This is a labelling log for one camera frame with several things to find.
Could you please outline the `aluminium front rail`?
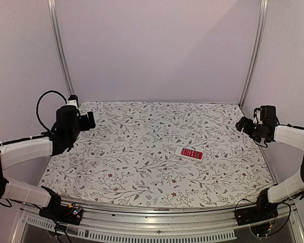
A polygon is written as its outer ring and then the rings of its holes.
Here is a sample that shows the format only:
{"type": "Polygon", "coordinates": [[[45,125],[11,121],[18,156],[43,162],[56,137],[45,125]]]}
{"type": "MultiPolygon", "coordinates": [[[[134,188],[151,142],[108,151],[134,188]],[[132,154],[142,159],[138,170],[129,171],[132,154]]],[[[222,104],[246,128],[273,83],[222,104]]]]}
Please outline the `aluminium front rail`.
{"type": "Polygon", "coordinates": [[[143,208],[63,197],[64,205],[82,206],[79,225],[39,216],[35,206],[21,206],[10,242],[304,242],[296,205],[278,206],[265,221],[240,225],[237,210],[247,201],[212,208],[143,208]]]}

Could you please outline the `right aluminium frame post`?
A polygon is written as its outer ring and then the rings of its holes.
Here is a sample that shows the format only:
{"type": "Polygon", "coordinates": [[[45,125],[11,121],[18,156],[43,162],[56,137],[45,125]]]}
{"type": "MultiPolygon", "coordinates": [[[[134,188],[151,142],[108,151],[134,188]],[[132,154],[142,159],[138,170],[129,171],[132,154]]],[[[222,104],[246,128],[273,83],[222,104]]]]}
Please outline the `right aluminium frame post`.
{"type": "Polygon", "coordinates": [[[252,78],[255,72],[260,48],[261,48],[261,42],[263,38],[266,18],[267,18],[267,11],[268,11],[268,0],[261,0],[260,1],[260,8],[259,8],[259,18],[256,28],[256,35],[255,35],[255,41],[252,49],[252,55],[249,63],[249,67],[247,70],[247,75],[245,79],[245,83],[243,86],[242,94],[239,101],[239,107],[241,109],[244,108],[247,100],[247,96],[250,90],[252,78]]]}

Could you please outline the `aluminium frame post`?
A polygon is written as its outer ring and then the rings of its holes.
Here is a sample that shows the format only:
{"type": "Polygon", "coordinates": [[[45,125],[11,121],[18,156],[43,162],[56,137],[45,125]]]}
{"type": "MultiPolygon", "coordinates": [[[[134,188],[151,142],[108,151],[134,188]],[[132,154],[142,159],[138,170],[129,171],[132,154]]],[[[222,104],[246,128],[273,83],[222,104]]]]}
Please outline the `aluminium frame post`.
{"type": "Polygon", "coordinates": [[[64,78],[64,83],[69,95],[75,95],[75,90],[71,81],[71,76],[69,73],[67,59],[65,55],[65,51],[63,48],[62,37],[59,28],[56,1],[55,0],[47,0],[48,3],[48,11],[50,15],[50,21],[52,26],[53,38],[55,41],[55,46],[57,50],[58,59],[60,62],[62,75],[64,78]]]}
{"type": "Polygon", "coordinates": [[[259,18],[256,28],[256,35],[255,35],[255,41],[252,49],[252,55],[249,63],[249,67],[247,70],[247,75],[245,79],[245,83],[243,86],[242,94],[239,101],[239,107],[241,109],[244,108],[247,100],[247,96],[250,90],[252,78],[255,72],[260,48],[261,48],[261,42],[263,38],[266,18],[267,18],[267,11],[268,11],[268,0],[261,0],[260,1],[260,8],[259,8],[259,18]]]}

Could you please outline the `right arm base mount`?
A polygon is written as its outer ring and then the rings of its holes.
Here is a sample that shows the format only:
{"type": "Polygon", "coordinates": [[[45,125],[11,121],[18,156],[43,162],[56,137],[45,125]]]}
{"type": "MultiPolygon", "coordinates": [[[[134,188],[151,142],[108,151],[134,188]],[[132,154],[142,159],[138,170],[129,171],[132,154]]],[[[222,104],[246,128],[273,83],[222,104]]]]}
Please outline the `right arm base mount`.
{"type": "Polygon", "coordinates": [[[263,238],[269,236],[274,225],[277,223],[277,208],[278,204],[269,202],[268,189],[265,189],[258,195],[255,203],[245,198],[238,201],[234,208],[234,215],[238,226],[267,221],[267,223],[250,227],[250,231],[255,237],[263,238]],[[252,206],[238,209],[238,205],[244,201],[250,203],[252,206]]]}

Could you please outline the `floral patterned table mat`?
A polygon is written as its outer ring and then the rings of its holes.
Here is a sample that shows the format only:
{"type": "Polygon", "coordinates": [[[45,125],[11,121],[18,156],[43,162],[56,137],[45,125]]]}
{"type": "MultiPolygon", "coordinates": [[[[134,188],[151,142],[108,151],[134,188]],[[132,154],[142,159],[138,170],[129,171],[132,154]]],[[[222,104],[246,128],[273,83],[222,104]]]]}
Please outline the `floral patterned table mat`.
{"type": "Polygon", "coordinates": [[[40,184],[60,195],[125,206],[220,207],[275,184],[230,104],[85,102],[96,128],[50,159],[40,184]],[[203,153],[180,158],[178,147],[203,153]]]}

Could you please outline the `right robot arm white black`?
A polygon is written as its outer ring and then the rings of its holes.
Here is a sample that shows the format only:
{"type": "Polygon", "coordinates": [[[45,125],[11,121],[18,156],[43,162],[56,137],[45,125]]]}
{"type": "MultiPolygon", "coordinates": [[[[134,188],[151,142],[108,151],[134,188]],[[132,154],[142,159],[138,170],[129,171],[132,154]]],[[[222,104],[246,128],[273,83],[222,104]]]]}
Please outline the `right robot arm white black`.
{"type": "Polygon", "coordinates": [[[300,169],[283,182],[263,190],[256,200],[252,217],[262,221],[268,216],[274,205],[289,198],[304,198],[304,128],[290,124],[282,125],[276,115],[276,107],[264,105],[254,109],[253,119],[242,117],[235,125],[239,132],[248,135],[255,143],[276,142],[291,146],[303,152],[300,169]]]}

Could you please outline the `white remote control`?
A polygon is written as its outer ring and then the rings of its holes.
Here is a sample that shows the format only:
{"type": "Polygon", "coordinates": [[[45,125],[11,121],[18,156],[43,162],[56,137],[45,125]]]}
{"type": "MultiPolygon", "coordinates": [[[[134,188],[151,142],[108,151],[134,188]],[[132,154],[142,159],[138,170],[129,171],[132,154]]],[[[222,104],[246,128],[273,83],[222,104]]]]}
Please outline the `white remote control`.
{"type": "Polygon", "coordinates": [[[193,161],[202,161],[203,160],[202,152],[196,151],[193,149],[189,149],[189,148],[178,147],[175,150],[175,154],[180,158],[190,159],[193,161]]]}

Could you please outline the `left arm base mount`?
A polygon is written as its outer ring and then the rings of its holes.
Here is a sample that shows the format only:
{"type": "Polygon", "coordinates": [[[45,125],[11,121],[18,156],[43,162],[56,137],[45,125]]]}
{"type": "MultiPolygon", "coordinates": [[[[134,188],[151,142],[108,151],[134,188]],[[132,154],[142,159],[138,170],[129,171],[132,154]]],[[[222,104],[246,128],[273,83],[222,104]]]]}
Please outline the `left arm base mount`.
{"type": "Polygon", "coordinates": [[[57,193],[47,187],[42,186],[42,188],[49,193],[51,199],[47,207],[40,209],[39,215],[41,217],[54,222],[80,225],[83,216],[83,208],[81,206],[76,205],[74,202],[64,206],[61,204],[61,197],[57,193]]]}

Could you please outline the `left aluminium frame post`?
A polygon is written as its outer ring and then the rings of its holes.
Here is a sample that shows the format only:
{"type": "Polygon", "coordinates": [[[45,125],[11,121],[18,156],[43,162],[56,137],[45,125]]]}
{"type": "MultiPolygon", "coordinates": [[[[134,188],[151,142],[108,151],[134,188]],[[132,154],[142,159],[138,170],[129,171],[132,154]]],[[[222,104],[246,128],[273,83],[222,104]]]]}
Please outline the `left aluminium frame post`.
{"type": "Polygon", "coordinates": [[[60,62],[62,75],[64,78],[64,83],[69,95],[75,95],[75,90],[71,81],[71,76],[69,73],[67,59],[65,55],[65,51],[63,48],[62,37],[59,28],[56,1],[55,0],[47,0],[48,3],[48,11],[50,15],[50,21],[52,26],[53,38],[55,41],[55,46],[57,50],[58,59],[60,62]]]}

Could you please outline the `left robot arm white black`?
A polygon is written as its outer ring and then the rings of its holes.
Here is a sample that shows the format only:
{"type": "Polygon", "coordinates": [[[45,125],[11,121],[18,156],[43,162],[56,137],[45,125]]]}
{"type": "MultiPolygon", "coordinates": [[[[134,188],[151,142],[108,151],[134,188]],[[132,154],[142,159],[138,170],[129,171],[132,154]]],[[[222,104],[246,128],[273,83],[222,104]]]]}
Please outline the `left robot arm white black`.
{"type": "Polygon", "coordinates": [[[55,220],[65,216],[60,196],[50,189],[33,186],[4,176],[3,171],[20,163],[40,157],[53,157],[70,151],[80,132],[96,127],[94,114],[80,114],[73,105],[64,105],[56,111],[52,129],[42,135],[0,143],[0,199],[34,204],[45,208],[55,220]]]}

